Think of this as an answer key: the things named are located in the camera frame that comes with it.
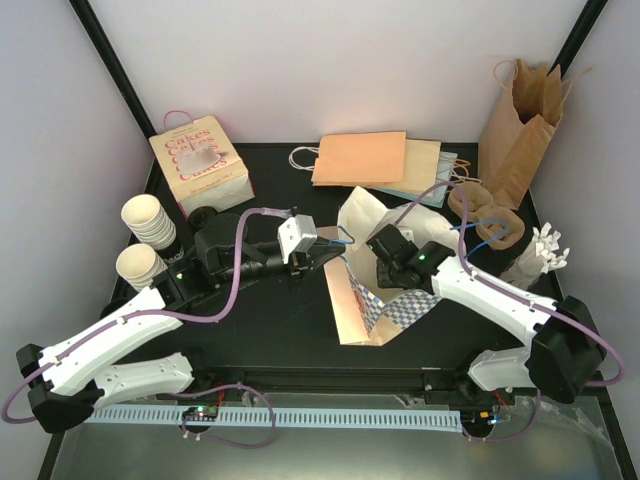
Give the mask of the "blue checkered paper bag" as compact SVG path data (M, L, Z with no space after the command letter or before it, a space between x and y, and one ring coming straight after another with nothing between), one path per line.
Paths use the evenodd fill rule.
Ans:
M347 243L346 252L324 265L339 342L381 347L433 310L441 298L420 289L382 289L376 260L366 241L399 221L406 238L419 247L435 240L453 250L459 233L440 213L405 203L388 208L369 191L355 188L338 212L337 226L322 228Z

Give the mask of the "grey pulp cup carrier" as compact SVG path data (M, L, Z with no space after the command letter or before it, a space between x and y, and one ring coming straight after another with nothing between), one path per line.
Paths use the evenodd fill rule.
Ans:
M514 246L525 233L520 217L496 204L493 195L477 182L463 182L452 188L447 204L459 218L466 211L467 225L474 224L479 238L493 250Z

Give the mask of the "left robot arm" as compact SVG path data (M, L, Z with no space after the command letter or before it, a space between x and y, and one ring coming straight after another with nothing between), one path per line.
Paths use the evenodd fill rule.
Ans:
M61 433L97 409L139 397L207 397L213 372L181 353L126 365L119 361L185 323L219 323L241 286L270 276L296 284L355 242L344 228L319 233L311 216L295 210L251 208L237 215L202 207L189 223L193 247L132 299L68 340L17 351L19 388L31 409L26 422Z

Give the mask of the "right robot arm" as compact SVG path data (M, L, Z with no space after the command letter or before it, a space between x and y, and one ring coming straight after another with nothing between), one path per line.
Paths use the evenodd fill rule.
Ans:
M476 403L490 391L536 388L571 404L606 357L595 340L587 305L568 296L561 301L525 292L464 264L451 248L429 241L418 247L394 225L367 242L376 256L377 284L450 300L498 325L521 345L480 353L454 379L457 396Z

